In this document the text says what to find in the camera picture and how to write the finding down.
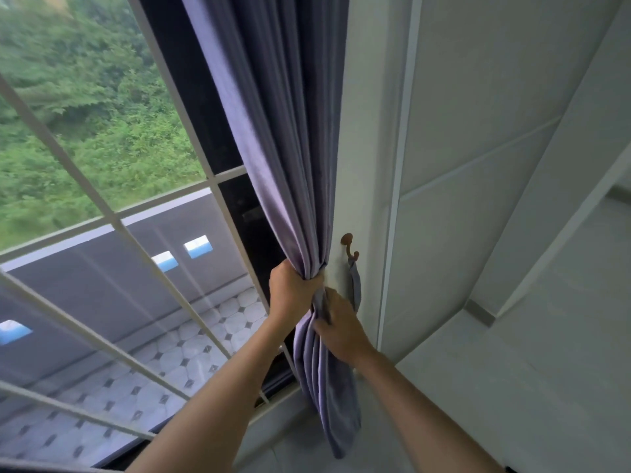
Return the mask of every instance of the person's left arm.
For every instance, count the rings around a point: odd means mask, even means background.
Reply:
[[[288,260],[272,270],[269,317],[127,469],[129,473],[229,472],[254,403],[285,337],[311,307],[322,277],[304,281]]]

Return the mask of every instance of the curtain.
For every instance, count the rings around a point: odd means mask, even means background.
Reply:
[[[348,0],[182,1],[267,219],[312,278],[331,250]],[[329,319],[323,291],[296,326],[298,381],[342,458],[361,423],[355,380],[315,318]]]

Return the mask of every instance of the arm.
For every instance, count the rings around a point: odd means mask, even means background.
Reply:
[[[375,390],[417,471],[499,473],[501,467],[473,438],[423,395],[370,343],[351,304],[327,289],[332,325],[315,330],[335,357],[357,368]]]
[[[130,473],[228,472],[265,374],[311,307],[322,277],[303,281],[289,261],[272,270],[269,317],[131,464]]]

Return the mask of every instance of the forearm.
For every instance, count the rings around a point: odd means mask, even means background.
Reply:
[[[228,472],[265,374],[288,326],[268,318],[166,425],[128,469],[133,473]]]
[[[500,466],[377,351],[357,369],[384,406],[417,471],[495,473]]]

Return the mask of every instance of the vegetation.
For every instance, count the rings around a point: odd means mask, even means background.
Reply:
[[[0,72],[113,208],[204,178],[126,0],[0,0]],[[0,250],[98,215],[0,98]]]

